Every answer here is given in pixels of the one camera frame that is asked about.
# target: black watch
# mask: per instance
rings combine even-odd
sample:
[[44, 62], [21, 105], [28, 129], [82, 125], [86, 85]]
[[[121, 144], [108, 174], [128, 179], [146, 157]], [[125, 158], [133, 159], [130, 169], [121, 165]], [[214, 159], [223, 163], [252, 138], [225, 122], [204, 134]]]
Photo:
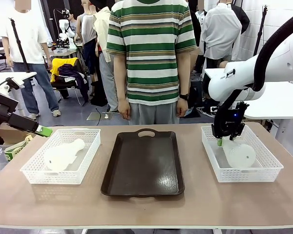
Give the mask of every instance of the black watch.
[[186, 95], [179, 95], [180, 98], [188, 101], [189, 100], [189, 94], [186, 94]]

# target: dark shorts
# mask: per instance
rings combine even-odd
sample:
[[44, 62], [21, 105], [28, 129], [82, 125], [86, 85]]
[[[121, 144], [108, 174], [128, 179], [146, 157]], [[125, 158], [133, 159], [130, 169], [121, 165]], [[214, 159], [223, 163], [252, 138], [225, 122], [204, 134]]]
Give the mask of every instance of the dark shorts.
[[86, 61], [86, 65], [89, 68], [89, 72], [93, 75], [96, 72], [95, 62], [96, 62], [96, 40], [93, 39], [87, 42], [84, 45], [84, 59]]

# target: black pole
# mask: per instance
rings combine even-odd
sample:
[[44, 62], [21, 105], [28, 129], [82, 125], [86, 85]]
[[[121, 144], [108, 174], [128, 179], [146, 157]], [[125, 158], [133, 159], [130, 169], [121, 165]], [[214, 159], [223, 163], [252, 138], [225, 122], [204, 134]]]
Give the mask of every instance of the black pole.
[[258, 32], [258, 35], [257, 35], [257, 41], [256, 41], [255, 50], [254, 50], [254, 56], [257, 55], [260, 39], [261, 39], [261, 37], [263, 35], [263, 28], [264, 28], [264, 22], [265, 22], [267, 11], [268, 11], [267, 6], [265, 6], [264, 11], [263, 11], [262, 22], [260, 24], [259, 32]]
[[17, 31], [16, 31], [15, 22], [14, 22], [13, 19], [10, 19], [10, 20], [11, 20], [11, 24], [12, 24], [12, 27], [13, 27], [14, 35], [15, 35], [15, 38], [16, 38], [16, 43], [18, 44], [18, 47], [19, 47], [19, 50], [20, 50], [20, 53], [21, 53], [21, 57], [23, 59], [23, 62], [25, 64], [25, 67], [26, 67], [26, 72], [27, 73], [30, 73], [30, 70], [29, 70], [28, 63], [27, 63], [26, 58], [25, 58], [25, 54], [24, 54], [23, 48], [21, 46], [21, 41], [20, 41], [19, 35], [18, 35]]

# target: shoe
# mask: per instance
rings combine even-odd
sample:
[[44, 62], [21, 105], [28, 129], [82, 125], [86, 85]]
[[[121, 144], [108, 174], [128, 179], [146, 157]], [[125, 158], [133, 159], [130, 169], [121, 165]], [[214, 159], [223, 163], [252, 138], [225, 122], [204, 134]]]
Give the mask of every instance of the shoe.
[[52, 114], [53, 114], [53, 117], [59, 117], [59, 116], [61, 116], [61, 113], [60, 113], [59, 110], [52, 111]]
[[38, 116], [39, 116], [39, 114], [29, 114], [29, 116], [27, 116], [27, 117], [32, 120], [36, 120]]

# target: striped shirt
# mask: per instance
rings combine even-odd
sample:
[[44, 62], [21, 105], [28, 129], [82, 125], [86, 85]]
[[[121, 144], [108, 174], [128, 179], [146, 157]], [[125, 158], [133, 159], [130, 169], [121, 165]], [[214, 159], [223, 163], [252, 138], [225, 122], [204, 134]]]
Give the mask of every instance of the striped shirt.
[[130, 103], [153, 106], [176, 102], [176, 53], [194, 49], [193, 26], [185, 0], [123, 0], [112, 7], [107, 51], [126, 55]]

